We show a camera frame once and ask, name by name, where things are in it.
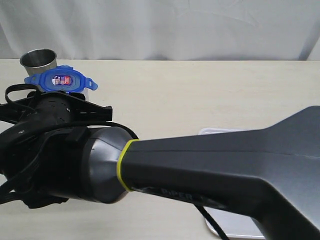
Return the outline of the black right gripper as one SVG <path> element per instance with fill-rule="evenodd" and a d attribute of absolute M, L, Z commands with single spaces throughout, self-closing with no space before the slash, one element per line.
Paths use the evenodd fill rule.
<path fill-rule="evenodd" d="M 2 104 L 0 120 L 12 126 L 0 134 L 0 172 L 14 175 L 35 158 L 49 136 L 44 128 L 112 118 L 111 106 L 86 101 L 81 93 L 34 92 Z"/>

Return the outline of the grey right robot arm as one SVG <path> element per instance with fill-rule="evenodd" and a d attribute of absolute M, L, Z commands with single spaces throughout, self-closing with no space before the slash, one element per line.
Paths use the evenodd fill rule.
<path fill-rule="evenodd" d="M 268 240 L 320 237 L 320 108 L 258 130 L 139 140 L 112 108 L 79 93 L 44 93 L 0 107 L 2 204 L 68 199 L 112 204 L 151 194 L 251 217 Z"/>

